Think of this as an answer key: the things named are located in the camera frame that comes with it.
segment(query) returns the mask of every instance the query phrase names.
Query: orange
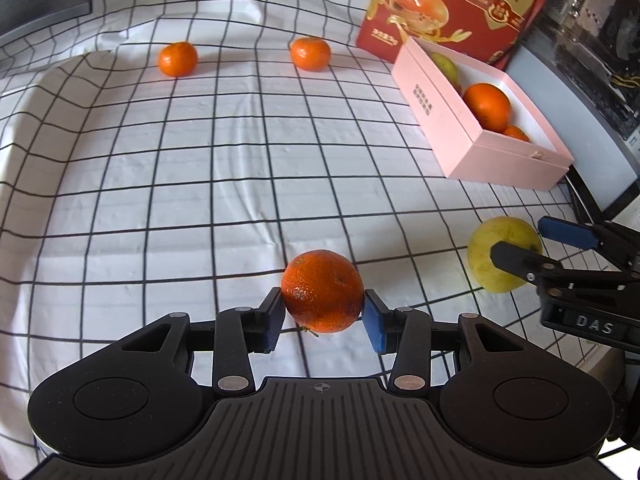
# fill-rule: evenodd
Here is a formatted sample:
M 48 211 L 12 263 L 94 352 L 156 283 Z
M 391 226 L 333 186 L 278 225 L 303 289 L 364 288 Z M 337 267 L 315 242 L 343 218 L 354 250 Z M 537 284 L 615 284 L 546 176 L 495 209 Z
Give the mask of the orange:
M 462 99 L 485 130 L 501 133 L 509 124 L 511 103 L 498 87 L 476 83 L 466 89 Z
M 188 41 L 172 43 L 158 54 L 158 68 L 169 77 L 189 75 L 197 64 L 198 52 Z
M 293 64 L 300 70 L 318 72 L 331 60 L 331 47 L 322 38 L 298 38 L 289 48 Z
M 358 319 L 364 287 L 344 256 L 318 249 L 296 256 L 282 275 L 284 304 L 301 327 L 340 332 Z
M 391 7 L 408 21 L 426 19 L 433 25 L 432 29 L 440 28 L 449 21 L 449 9 L 442 0 L 391 0 Z M 414 28 L 422 30 L 429 27 Z
M 531 142 L 529 140 L 529 137 L 527 137 L 527 134 L 513 124 L 509 124 L 509 126 L 507 126 L 502 133 L 507 137 L 513 137 L 514 139 L 526 140 L 527 142 Z

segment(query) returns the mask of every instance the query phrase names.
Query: pink box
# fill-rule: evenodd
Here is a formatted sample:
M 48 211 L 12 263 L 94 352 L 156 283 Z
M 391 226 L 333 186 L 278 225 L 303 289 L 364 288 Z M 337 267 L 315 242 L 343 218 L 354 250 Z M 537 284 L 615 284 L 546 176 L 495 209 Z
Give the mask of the pink box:
M 428 52 L 440 52 L 458 67 L 463 89 L 491 83 L 511 101 L 511 124 L 531 142 L 483 130 Z M 531 100 L 504 72 L 459 52 L 409 38 L 391 72 L 414 112 L 445 176 L 547 190 L 574 159 Z

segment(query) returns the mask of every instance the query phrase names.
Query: pear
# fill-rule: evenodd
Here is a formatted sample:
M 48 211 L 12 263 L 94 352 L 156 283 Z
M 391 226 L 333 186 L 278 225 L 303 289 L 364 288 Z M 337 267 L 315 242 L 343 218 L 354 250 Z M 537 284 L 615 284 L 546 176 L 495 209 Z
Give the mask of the pear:
M 444 54 L 439 52 L 431 52 L 429 57 L 438 69 L 444 74 L 444 77 L 458 90 L 460 88 L 460 82 L 458 80 L 458 67 Z
M 466 257 L 475 279 L 488 292 L 511 292 L 527 282 L 494 266 L 491 248 L 498 242 L 507 242 L 538 254 L 542 254 L 542 243 L 536 230 L 528 223 L 508 216 L 483 222 L 471 235 Z

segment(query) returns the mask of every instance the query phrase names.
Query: gift box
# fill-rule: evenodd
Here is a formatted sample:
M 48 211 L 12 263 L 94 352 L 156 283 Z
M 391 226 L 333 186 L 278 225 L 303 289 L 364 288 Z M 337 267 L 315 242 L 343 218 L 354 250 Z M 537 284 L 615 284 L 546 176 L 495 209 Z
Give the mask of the gift box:
M 500 88 L 511 101 L 510 123 L 521 128 L 531 142 L 482 129 L 428 56 L 430 52 L 444 54 L 456 64 L 463 91 L 480 82 Z M 441 45 L 409 38 L 398 54 L 392 76 L 447 177 L 547 190 L 574 161 L 533 102 L 497 68 Z
M 356 45 L 394 62 L 407 38 L 500 62 L 545 0 L 370 0 Z

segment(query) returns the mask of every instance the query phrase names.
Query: mandarin orange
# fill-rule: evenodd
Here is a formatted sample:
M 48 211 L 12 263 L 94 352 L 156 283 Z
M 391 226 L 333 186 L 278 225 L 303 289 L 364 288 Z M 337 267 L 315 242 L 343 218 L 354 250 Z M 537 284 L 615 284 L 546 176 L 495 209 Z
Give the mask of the mandarin orange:
M 301 70 L 318 72 L 331 61 L 331 47 L 322 38 L 298 38 L 289 48 L 291 60 Z
M 531 142 L 529 137 L 527 137 L 527 134 L 523 132 L 521 129 L 519 129 L 519 127 L 514 126 L 513 124 L 509 124 L 509 126 L 507 126 L 502 131 L 502 134 L 506 135 L 507 137 L 513 137 L 514 139 L 520 139 L 520 140 L 525 140 L 526 142 Z
M 167 45 L 158 54 L 158 68 L 169 77 L 189 75 L 197 64 L 198 51 L 188 41 Z
M 358 319 L 364 287 L 344 256 L 319 249 L 296 256 L 282 275 L 284 304 L 301 327 L 340 332 Z
M 511 102 L 497 86 L 476 83 L 466 89 L 462 100 L 485 130 L 501 133 L 509 124 Z

